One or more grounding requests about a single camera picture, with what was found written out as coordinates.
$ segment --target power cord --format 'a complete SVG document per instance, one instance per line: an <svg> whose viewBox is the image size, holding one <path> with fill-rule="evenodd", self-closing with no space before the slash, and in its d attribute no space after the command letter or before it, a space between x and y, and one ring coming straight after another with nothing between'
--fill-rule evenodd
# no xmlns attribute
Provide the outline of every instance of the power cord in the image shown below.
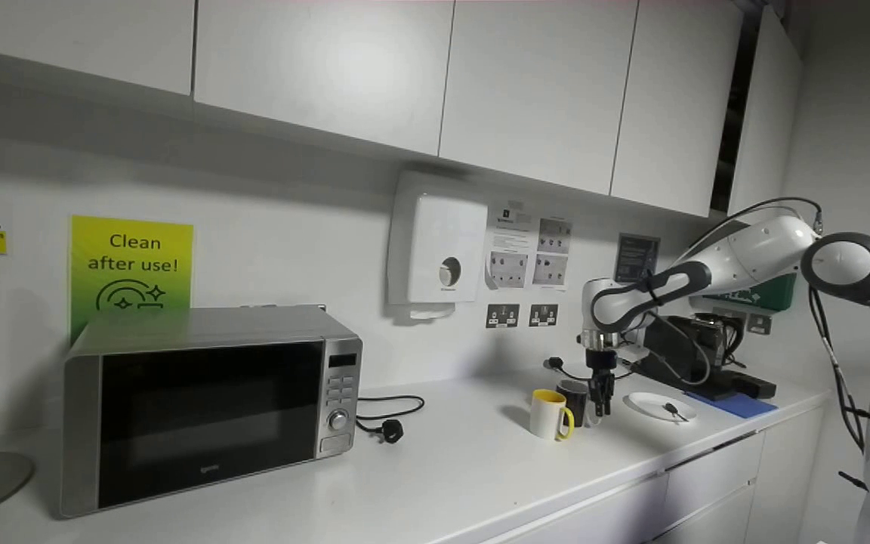
<svg viewBox="0 0 870 544"><path fill-rule="evenodd" d="M406 437L406 426L400 419L416 415L425 410L424 397L359 397L355 402L413 402L406 411L388 411L388 415L355 415L354 424L355 430L362 430L367 437L376 437L382 446L396 446Z"/></svg>

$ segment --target white wall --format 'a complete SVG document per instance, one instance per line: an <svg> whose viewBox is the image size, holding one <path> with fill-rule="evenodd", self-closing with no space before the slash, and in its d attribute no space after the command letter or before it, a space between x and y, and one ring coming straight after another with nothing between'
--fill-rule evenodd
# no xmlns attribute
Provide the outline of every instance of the white wall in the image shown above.
<svg viewBox="0 0 870 544"><path fill-rule="evenodd" d="M54 424L70 341L70 217L144 217L197 226L193 305L323 303L367 339L367 388L525 369L574 344L580 284L610 277L620 231L677 255L699 221L600 206L592 198L493 192L574 221L564 292L488 293L455 318L401 327L385 308L396 157L275 143L262 131L179 120L100 99L0 86L0 437ZM485 299L560 303L556 329L485 332Z"/></svg>
<svg viewBox="0 0 870 544"><path fill-rule="evenodd" d="M794 133L788 192L826 206L826 231L870 233L870 0L808 5L808 74ZM870 398L870 313L827 299L837 351L858 398ZM770 360L791 360L799 380L831 390L822 348L808 313L794 313ZM831 402L822 459L808 507L803 542L845 544L855 534L860 494L837 472L860 474Z"/></svg>

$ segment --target upper cabinet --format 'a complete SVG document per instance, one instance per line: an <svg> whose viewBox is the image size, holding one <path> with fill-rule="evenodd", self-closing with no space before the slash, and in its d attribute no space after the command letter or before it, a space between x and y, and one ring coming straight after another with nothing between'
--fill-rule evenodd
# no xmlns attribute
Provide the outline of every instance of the upper cabinet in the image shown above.
<svg viewBox="0 0 870 544"><path fill-rule="evenodd" d="M198 0L193 99L434 156L453 0Z"/></svg>
<svg viewBox="0 0 870 544"><path fill-rule="evenodd" d="M455 0L442 157L607 195L638 0Z"/></svg>
<svg viewBox="0 0 870 544"><path fill-rule="evenodd" d="M744 9L641 0L612 198L711 216Z"/></svg>
<svg viewBox="0 0 870 544"><path fill-rule="evenodd" d="M766 6L759 31L727 211L781 195L802 96L802 57Z"/></svg>
<svg viewBox="0 0 870 544"><path fill-rule="evenodd" d="M0 54L189 94L193 0L0 0Z"/></svg>

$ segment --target mug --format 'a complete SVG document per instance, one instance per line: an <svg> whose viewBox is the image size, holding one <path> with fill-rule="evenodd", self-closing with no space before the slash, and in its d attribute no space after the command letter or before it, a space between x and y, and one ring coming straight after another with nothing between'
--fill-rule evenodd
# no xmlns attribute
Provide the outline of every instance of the mug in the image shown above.
<svg viewBox="0 0 870 544"><path fill-rule="evenodd" d="M560 390L532 390L530 433L543 441L564 441L576 430L574 411Z"/></svg>

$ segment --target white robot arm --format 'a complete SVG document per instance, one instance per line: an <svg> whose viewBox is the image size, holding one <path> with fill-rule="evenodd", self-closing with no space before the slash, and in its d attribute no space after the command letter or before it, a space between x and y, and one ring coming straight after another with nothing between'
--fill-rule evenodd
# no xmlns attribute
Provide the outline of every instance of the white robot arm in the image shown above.
<svg viewBox="0 0 870 544"><path fill-rule="evenodd" d="M738 231L641 284L588 282L582 293L582 344L587 367L592 369L588 392L599 415L610 415L620 337L644 315L684 296L746 292L794 266L802 266L802 277L813 292L870 305L870 237L819 237L808 221L791 216ZM845 404L845 398L841 402L844 419L853 419L855 424L860 419L870 421L870 411ZM858 542L870 544L870 430L866 440L860 426L860 437L855 437L855 426L848 426L848 433L858 449L865 449L866 501L858 519Z"/></svg>

